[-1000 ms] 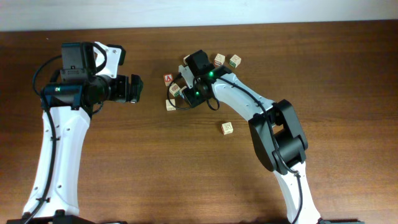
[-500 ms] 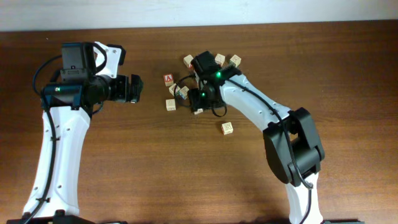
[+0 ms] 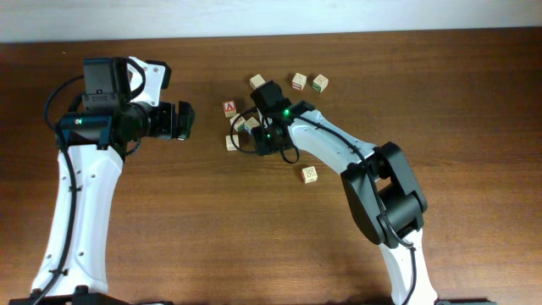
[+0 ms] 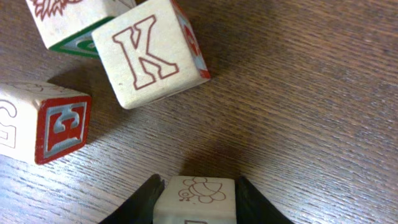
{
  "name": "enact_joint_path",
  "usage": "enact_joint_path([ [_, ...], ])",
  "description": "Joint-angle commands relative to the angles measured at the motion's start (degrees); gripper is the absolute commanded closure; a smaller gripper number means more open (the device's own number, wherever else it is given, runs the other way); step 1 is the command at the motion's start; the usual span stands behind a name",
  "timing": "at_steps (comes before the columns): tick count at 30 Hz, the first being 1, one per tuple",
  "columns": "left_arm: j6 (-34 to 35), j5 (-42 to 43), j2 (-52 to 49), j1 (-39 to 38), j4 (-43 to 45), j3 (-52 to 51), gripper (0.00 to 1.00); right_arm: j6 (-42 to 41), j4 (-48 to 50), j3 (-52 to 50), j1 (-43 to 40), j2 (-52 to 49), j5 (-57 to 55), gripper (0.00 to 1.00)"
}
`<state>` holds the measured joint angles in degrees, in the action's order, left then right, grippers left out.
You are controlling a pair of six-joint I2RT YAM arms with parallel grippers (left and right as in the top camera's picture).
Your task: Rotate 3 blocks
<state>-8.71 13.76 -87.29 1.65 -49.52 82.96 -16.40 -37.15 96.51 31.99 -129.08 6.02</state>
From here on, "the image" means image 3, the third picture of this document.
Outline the plain wooden block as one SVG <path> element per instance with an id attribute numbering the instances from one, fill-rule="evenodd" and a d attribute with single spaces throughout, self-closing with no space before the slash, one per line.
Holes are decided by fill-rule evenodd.
<path id="1" fill-rule="evenodd" d="M 226 136 L 225 145 L 228 151 L 236 151 L 240 148 L 238 135 Z"/>

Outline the wooden block letter N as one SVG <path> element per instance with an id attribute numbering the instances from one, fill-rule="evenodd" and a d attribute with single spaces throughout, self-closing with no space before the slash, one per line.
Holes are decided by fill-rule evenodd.
<path id="1" fill-rule="evenodd" d="M 314 166 L 306 167 L 301 170 L 301 177 L 305 184 L 318 180 L 318 173 Z"/>

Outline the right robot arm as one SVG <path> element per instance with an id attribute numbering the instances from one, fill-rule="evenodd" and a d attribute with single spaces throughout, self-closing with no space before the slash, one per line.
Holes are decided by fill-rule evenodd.
<path id="1" fill-rule="evenodd" d="M 377 146 L 349 135 L 311 103 L 292 103 L 273 81 L 256 87 L 251 99 L 260 116 L 252 130 L 257 155 L 306 151 L 340 176 L 357 228 L 383 255 L 392 302 L 444 303 L 423 255 L 428 202 L 403 151 L 393 142 Z"/>

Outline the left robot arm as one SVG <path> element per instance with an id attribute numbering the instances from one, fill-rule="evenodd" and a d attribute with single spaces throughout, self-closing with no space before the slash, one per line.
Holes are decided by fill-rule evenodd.
<path id="1" fill-rule="evenodd" d="M 113 111 L 69 112 L 56 125 L 59 182 L 46 255 L 30 295 L 18 304 L 117 304 L 108 295 L 105 252 L 113 193 L 127 145 L 145 136 L 186 140 L 188 102 L 128 103 Z"/>

